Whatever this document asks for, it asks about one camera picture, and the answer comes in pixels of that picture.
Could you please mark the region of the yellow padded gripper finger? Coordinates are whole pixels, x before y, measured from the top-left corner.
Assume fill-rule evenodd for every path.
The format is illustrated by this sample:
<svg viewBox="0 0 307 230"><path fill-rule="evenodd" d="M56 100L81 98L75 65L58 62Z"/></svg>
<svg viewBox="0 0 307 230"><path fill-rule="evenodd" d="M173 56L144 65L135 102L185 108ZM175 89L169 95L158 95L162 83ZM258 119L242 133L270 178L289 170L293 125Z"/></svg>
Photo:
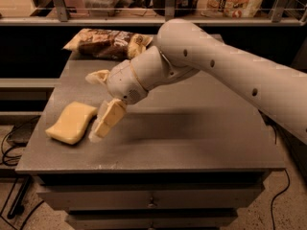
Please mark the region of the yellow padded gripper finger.
<svg viewBox="0 0 307 230"><path fill-rule="evenodd" d="M119 99L113 99L110 102L103 101L90 130L89 140L94 143L101 141L126 113L127 105L123 101Z"/></svg>
<svg viewBox="0 0 307 230"><path fill-rule="evenodd" d="M91 84L105 84L109 74L108 70L99 70L88 74L85 80Z"/></svg>

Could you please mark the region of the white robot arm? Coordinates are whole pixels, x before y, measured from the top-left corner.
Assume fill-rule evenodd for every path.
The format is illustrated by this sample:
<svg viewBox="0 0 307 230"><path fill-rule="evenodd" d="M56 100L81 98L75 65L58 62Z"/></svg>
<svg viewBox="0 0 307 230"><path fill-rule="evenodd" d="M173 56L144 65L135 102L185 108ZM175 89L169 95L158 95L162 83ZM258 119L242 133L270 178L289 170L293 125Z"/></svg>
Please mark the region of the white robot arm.
<svg viewBox="0 0 307 230"><path fill-rule="evenodd" d="M184 19L172 19L159 29L155 45L110 70L88 74L113 97L102 105L94 128L104 137L126 113L154 88L186 80L204 71L293 136L307 143L307 74L223 44Z"/></svg>

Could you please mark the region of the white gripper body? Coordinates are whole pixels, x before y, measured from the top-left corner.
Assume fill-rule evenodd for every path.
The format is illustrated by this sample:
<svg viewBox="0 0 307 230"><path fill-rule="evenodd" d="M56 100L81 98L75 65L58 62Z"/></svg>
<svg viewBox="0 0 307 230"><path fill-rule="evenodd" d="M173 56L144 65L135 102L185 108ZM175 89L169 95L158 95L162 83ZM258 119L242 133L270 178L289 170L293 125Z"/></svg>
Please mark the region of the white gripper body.
<svg viewBox="0 0 307 230"><path fill-rule="evenodd" d="M113 67L106 80L109 94L125 104L137 104L148 96L148 91L137 80L129 60Z"/></svg>

